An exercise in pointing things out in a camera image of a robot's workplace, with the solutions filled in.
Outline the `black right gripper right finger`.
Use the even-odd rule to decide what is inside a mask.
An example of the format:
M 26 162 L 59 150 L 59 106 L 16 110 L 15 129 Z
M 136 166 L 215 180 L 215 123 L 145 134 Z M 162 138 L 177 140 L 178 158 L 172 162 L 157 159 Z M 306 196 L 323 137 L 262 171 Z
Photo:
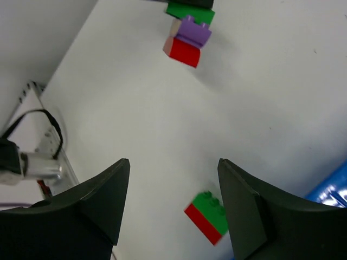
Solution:
M 228 159 L 217 171 L 235 259 L 346 259 L 346 209 L 297 197 Z

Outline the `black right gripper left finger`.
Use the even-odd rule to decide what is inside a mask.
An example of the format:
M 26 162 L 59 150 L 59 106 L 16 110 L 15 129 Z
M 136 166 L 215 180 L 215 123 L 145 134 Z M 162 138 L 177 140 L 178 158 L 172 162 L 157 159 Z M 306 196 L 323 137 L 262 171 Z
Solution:
M 29 208 L 1 211 L 1 259 L 110 259 L 118 242 L 130 162 Z

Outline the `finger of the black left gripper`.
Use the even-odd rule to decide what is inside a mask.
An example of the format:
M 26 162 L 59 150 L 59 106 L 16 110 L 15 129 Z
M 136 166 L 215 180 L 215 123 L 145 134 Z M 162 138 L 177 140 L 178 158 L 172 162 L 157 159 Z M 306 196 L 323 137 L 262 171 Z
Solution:
M 169 2 L 186 4 L 199 8 L 212 8 L 214 0 L 169 0 Z

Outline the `green lego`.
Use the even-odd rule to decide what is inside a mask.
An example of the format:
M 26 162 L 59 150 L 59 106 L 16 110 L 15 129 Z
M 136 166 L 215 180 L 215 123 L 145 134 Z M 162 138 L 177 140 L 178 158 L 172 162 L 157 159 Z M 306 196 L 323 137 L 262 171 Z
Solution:
M 187 4 L 179 4 L 170 2 L 165 9 L 165 13 L 178 18 L 183 19 L 187 16 L 192 16 L 195 19 L 195 23 L 205 23 L 211 25 L 215 16 L 215 11 L 207 8 L 195 7 Z

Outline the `purple lego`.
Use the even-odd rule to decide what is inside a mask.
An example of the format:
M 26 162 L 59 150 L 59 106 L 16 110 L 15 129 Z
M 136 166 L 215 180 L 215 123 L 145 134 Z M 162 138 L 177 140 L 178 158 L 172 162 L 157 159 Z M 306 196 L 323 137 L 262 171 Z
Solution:
M 188 15 L 183 19 L 174 19 L 170 28 L 170 36 L 198 49 L 203 48 L 211 37 L 209 25 L 197 24 L 195 18 Z

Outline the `red lego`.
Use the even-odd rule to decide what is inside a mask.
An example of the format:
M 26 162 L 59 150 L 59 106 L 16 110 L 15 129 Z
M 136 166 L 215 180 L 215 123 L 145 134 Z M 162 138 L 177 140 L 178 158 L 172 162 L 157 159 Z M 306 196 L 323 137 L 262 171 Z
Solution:
M 166 39 L 163 52 L 171 59 L 182 62 L 193 68 L 198 66 L 201 55 L 200 49 L 172 36 Z

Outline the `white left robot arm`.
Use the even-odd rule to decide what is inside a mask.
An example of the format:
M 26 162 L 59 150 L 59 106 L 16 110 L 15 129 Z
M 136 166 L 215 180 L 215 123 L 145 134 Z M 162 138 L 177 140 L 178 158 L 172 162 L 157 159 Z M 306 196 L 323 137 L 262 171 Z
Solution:
M 214 18 L 213 1 L 167 1 L 166 13 L 174 20 L 163 52 L 176 61 L 196 68 L 201 49 L 211 37 L 209 29 Z M 16 185 L 23 179 L 59 181 L 63 178 L 63 166 L 59 155 L 63 147 L 63 135 L 57 120 L 46 109 L 33 109 L 43 113 L 59 136 L 59 144 L 52 154 L 26 153 L 9 137 L 21 123 L 27 112 L 19 116 L 1 135 L 1 183 Z

